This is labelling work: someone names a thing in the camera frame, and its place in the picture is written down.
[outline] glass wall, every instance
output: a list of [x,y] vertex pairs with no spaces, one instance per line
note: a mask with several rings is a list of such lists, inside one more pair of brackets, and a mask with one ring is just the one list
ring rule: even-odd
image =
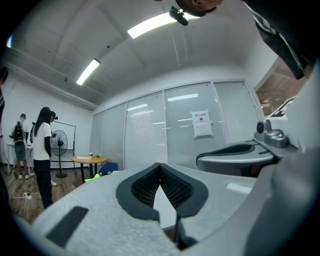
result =
[[[196,157],[226,145],[223,117],[210,83],[164,92],[168,162],[197,169]],[[191,112],[209,110],[211,135],[195,138]]]
[[124,169],[124,129],[127,103],[105,111],[102,133],[102,155]]
[[163,94],[128,101],[124,136],[124,167],[167,163]]
[[229,143],[252,140],[259,121],[256,105],[244,82],[214,83],[226,121]]
[[90,137],[90,152],[94,156],[101,154],[102,130],[104,126],[105,112],[103,111],[93,117]]
[[[191,112],[209,112],[212,134],[195,137]],[[142,96],[93,117],[90,151],[119,169],[171,163],[197,169],[196,157],[251,140],[258,113],[244,82],[210,82]]]

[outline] yellow-green object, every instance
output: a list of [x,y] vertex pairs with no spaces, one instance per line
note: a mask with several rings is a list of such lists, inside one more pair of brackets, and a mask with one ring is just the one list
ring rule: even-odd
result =
[[98,179],[98,178],[100,178],[100,175],[99,175],[99,174],[96,174],[96,175],[94,176],[94,178],[87,178],[87,179],[85,179],[84,181],[85,181],[85,182],[91,182],[91,181],[93,181],[93,180],[95,180],[95,179]]

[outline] white sneaker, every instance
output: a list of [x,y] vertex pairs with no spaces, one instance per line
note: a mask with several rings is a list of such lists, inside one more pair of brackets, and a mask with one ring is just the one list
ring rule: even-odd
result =
[[55,183],[53,180],[51,180],[51,186],[52,186],[52,187],[56,187],[56,186],[57,186],[57,183]]

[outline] standing fan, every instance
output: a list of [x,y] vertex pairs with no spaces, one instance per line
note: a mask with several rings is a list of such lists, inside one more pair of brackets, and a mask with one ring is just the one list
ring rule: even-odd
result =
[[65,178],[68,175],[62,172],[61,169],[61,156],[64,155],[68,148],[68,138],[67,135],[62,130],[56,130],[51,138],[51,151],[56,156],[59,157],[59,166],[60,172],[58,172],[55,176],[57,178]]

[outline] white t-shirt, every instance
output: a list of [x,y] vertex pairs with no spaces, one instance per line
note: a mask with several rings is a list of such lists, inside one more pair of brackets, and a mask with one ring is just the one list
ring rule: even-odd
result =
[[50,160],[48,152],[45,148],[45,137],[51,137],[50,125],[44,122],[39,127],[35,136],[36,127],[33,128],[33,159],[34,160]]

